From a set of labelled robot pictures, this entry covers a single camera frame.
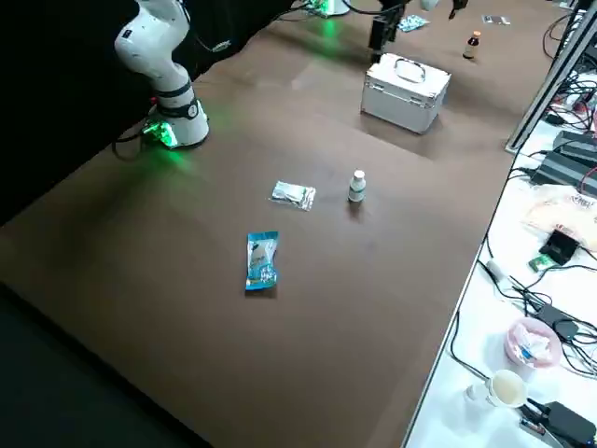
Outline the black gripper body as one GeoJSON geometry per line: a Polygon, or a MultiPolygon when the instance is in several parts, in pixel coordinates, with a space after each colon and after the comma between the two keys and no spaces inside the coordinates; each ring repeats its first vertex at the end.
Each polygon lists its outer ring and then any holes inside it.
{"type": "Polygon", "coordinates": [[[380,0],[381,9],[376,15],[383,21],[401,21],[410,0],[380,0]]]}

